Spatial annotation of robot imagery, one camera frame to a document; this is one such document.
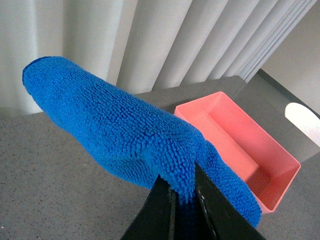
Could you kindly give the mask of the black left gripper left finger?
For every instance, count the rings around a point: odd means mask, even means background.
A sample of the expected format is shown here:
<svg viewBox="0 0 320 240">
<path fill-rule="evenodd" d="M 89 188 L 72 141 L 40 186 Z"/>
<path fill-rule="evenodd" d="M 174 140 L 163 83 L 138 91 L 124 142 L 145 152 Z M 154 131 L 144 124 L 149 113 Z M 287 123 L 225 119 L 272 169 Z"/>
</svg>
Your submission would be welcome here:
<svg viewBox="0 0 320 240">
<path fill-rule="evenodd" d="M 157 177 L 143 207 L 122 240 L 173 240 L 175 238 L 177 194 Z"/>
</svg>

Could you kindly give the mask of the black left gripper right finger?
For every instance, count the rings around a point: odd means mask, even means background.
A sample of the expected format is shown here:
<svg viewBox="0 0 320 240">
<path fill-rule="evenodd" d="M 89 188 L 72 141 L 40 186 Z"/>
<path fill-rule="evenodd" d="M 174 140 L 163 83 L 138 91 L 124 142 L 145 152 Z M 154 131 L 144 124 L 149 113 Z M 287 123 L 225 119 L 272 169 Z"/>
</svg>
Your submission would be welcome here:
<svg viewBox="0 0 320 240">
<path fill-rule="evenodd" d="M 234 209 L 202 168 L 195 165 L 199 240 L 263 240 L 264 237 Z"/>
</svg>

